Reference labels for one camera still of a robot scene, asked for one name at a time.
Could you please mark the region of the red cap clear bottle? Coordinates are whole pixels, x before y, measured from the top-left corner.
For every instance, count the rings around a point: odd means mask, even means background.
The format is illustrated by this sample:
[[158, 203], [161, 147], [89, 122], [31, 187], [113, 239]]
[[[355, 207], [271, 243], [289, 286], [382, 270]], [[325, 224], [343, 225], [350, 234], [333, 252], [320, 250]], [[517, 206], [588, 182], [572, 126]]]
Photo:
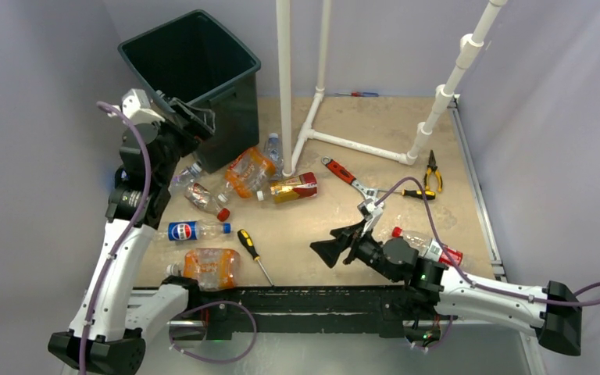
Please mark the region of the red cap clear bottle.
[[197, 209], [215, 216], [220, 222], [226, 222], [230, 217], [230, 210], [216, 198], [206, 187], [193, 183], [186, 187], [184, 197]]

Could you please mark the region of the red gold label bottle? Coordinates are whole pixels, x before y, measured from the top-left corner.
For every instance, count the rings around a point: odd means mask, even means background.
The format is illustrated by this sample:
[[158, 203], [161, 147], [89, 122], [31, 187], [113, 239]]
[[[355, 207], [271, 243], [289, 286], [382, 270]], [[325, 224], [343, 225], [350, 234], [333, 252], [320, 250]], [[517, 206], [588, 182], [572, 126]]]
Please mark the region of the red gold label bottle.
[[259, 202], [274, 204], [311, 198], [318, 193], [318, 183], [313, 172], [303, 173], [283, 180], [269, 182], [255, 193]]

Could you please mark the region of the clear small water bottle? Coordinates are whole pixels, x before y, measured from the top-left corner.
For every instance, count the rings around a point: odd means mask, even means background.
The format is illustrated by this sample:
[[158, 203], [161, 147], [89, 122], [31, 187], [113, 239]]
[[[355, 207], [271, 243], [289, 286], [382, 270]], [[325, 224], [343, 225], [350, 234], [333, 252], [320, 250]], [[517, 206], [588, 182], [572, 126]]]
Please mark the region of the clear small water bottle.
[[280, 137], [277, 133], [269, 133], [266, 143], [263, 147], [264, 155], [273, 162], [275, 166], [275, 174], [271, 177], [272, 180], [279, 180], [282, 176], [284, 168], [282, 145]]

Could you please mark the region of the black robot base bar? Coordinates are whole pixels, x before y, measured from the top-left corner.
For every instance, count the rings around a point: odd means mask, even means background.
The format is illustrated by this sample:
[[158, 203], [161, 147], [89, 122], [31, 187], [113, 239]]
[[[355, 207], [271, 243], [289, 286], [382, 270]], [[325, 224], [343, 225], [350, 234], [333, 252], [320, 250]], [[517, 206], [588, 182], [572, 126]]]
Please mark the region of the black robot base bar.
[[436, 316], [402, 285], [236, 287], [192, 291], [175, 320], [195, 321], [209, 340], [234, 333], [376, 334], [403, 338]]

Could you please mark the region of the yellow black pliers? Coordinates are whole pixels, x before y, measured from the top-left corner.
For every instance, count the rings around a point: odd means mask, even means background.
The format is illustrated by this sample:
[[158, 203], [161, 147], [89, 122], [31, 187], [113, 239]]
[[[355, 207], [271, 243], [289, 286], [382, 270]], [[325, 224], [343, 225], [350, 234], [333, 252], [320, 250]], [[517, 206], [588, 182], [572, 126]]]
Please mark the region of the yellow black pliers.
[[[430, 185], [431, 177], [435, 177], [437, 181], [437, 188], [432, 189]], [[441, 172], [438, 169], [437, 160], [435, 158], [434, 150], [430, 150], [430, 154], [427, 161], [427, 169], [423, 178], [423, 186], [426, 191], [432, 191], [433, 193], [442, 193], [443, 191], [443, 179], [441, 176]]]

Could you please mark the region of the yellow black screwdriver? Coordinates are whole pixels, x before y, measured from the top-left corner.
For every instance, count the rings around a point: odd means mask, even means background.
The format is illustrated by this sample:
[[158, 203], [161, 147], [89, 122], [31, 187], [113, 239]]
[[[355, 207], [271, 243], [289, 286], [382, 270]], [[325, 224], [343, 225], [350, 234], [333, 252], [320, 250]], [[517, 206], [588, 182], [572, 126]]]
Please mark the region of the yellow black screwdriver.
[[237, 232], [237, 238], [240, 241], [241, 245], [245, 248], [247, 253], [252, 257], [253, 261], [259, 265], [259, 268], [263, 272], [263, 274], [264, 274], [265, 278], [267, 279], [267, 281], [269, 282], [269, 284], [271, 286], [274, 286], [274, 282], [273, 282], [272, 278], [270, 277], [270, 275], [268, 274], [265, 266], [263, 265], [261, 256], [257, 252], [254, 241], [252, 240], [252, 237], [249, 235], [249, 233], [246, 230], [240, 229]]

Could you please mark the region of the small red blue screwdriver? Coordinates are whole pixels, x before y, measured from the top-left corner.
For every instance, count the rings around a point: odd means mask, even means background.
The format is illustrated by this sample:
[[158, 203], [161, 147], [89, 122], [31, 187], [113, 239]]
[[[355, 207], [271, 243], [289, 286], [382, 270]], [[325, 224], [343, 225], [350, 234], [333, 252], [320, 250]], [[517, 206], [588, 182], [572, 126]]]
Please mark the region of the small red blue screwdriver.
[[338, 92], [338, 93], [335, 93], [334, 95], [343, 96], [343, 97], [357, 97], [357, 98], [377, 98], [380, 96], [376, 92], [368, 92], [368, 91]]

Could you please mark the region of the red label bottle right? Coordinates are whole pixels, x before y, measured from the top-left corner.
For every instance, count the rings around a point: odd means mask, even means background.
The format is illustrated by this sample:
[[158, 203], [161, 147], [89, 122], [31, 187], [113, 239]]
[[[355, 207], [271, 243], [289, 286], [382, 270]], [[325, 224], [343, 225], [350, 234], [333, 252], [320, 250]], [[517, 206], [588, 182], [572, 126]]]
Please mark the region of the red label bottle right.
[[422, 258], [448, 264], [449, 266], [462, 265], [463, 254], [461, 252], [447, 245], [438, 244], [437, 240], [429, 234], [394, 227], [391, 236], [393, 238], [403, 238], [412, 248], [418, 251], [419, 256]]

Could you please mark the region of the orange label bottle near bin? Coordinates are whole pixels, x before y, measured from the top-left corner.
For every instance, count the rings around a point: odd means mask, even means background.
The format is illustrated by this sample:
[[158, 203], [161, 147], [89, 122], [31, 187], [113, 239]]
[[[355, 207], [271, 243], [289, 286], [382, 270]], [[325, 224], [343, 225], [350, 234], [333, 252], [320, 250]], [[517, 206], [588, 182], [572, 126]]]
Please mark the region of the orange label bottle near bin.
[[228, 203], [235, 195], [252, 198], [276, 171], [274, 162], [257, 147], [248, 148], [227, 167], [216, 197], [222, 203]]

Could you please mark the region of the dark green plastic bin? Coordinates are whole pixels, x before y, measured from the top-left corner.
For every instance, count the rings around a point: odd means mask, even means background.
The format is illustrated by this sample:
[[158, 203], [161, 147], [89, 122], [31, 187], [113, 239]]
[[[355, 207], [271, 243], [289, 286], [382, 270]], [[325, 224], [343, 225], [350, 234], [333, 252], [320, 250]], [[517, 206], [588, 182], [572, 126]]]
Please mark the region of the dark green plastic bin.
[[259, 143], [256, 73], [259, 58], [203, 10], [139, 34], [118, 47], [149, 98], [181, 115], [173, 100], [215, 115], [215, 133], [194, 157], [214, 173]]

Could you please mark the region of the orange label bottle front left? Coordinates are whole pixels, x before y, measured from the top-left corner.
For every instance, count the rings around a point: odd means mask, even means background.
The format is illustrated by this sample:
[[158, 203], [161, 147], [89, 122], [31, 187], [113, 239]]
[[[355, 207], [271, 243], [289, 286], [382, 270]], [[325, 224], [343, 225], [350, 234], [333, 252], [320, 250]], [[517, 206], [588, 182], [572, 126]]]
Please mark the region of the orange label bottle front left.
[[182, 262], [166, 267], [167, 276], [191, 278], [202, 291], [221, 291], [235, 288], [241, 267], [240, 254], [230, 248], [193, 248]]

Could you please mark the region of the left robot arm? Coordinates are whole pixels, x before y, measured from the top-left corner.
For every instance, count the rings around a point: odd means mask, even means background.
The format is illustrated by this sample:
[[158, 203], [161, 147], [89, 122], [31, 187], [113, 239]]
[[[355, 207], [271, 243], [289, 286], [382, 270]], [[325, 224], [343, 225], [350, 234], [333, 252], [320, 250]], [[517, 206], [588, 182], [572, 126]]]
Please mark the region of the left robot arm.
[[121, 166], [114, 176], [105, 233], [95, 271], [77, 314], [65, 331], [51, 335], [48, 351], [80, 374], [134, 374], [149, 339], [176, 315], [195, 318], [202, 299], [198, 285], [168, 277], [150, 302], [128, 309], [143, 256], [170, 201], [179, 161], [215, 133], [215, 113], [181, 102], [164, 116], [136, 91], [119, 105], [98, 108], [126, 127]]

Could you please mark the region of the Pepsi bottle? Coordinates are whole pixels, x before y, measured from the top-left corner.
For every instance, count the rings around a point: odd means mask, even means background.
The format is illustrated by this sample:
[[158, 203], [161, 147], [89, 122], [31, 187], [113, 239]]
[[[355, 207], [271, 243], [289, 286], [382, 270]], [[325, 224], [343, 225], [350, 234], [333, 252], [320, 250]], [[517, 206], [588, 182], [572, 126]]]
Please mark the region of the Pepsi bottle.
[[159, 241], [182, 242], [218, 238], [231, 233], [231, 225], [210, 220], [177, 221], [162, 224], [155, 235]]

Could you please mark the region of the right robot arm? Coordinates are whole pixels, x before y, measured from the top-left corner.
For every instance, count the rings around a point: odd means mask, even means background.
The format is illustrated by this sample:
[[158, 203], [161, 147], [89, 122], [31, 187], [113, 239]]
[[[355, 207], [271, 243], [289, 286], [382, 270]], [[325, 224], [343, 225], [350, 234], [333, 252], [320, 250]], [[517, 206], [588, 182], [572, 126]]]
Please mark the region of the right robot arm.
[[432, 312], [484, 320], [533, 334], [540, 346], [562, 355], [581, 354], [582, 308], [577, 296], [563, 283], [544, 287], [508, 284], [468, 273], [438, 261], [436, 241], [428, 246], [411, 241], [401, 230], [381, 242], [365, 232], [364, 223], [333, 229], [330, 240], [315, 241], [311, 249], [330, 268], [342, 252], [345, 263], [367, 265], [392, 282], [402, 282], [409, 293], [407, 306], [416, 317]]

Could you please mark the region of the crushed clear bottle left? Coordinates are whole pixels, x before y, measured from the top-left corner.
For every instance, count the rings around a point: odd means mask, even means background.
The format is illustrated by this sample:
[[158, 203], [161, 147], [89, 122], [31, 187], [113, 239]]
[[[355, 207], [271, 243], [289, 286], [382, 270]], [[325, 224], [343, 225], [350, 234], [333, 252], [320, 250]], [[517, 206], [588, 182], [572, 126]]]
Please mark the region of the crushed clear bottle left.
[[196, 182], [202, 176], [202, 172], [203, 168], [200, 162], [194, 162], [191, 166], [185, 167], [170, 181], [170, 194], [181, 193], [188, 186]]

